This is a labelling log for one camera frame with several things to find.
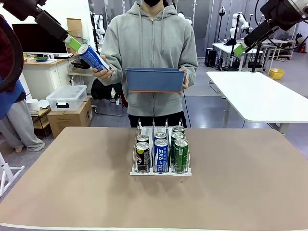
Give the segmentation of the person's right hand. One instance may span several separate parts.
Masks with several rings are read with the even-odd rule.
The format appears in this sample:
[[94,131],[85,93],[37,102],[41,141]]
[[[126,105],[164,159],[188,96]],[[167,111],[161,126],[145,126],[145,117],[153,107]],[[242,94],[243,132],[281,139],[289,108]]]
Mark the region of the person's right hand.
[[101,79],[102,81],[109,81],[115,72],[113,69],[98,71],[96,68],[90,68],[95,77]]

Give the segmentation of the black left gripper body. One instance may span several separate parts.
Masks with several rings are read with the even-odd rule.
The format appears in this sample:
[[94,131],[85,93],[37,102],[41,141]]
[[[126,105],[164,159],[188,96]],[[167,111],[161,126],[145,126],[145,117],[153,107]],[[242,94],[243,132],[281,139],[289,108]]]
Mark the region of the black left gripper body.
[[37,10],[35,22],[60,41],[65,41],[68,37],[68,32],[45,10]]

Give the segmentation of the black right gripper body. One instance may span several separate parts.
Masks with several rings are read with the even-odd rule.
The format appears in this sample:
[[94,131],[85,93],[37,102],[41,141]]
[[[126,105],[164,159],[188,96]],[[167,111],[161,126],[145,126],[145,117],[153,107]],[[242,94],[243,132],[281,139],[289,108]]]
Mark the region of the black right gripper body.
[[256,43],[264,41],[274,32],[276,27],[277,22],[275,20],[263,21],[244,38],[244,44],[247,47],[253,47]]

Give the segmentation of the person's left hand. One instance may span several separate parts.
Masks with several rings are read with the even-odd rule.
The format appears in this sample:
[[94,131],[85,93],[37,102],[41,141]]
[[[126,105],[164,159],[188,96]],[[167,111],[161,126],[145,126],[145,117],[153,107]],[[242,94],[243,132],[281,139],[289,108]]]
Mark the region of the person's left hand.
[[188,88],[188,85],[189,85],[189,79],[188,79],[188,76],[187,76],[187,70],[186,70],[185,67],[181,67],[179,70],[184,73],[184,80],[183,80],[182,90],[186,90]]

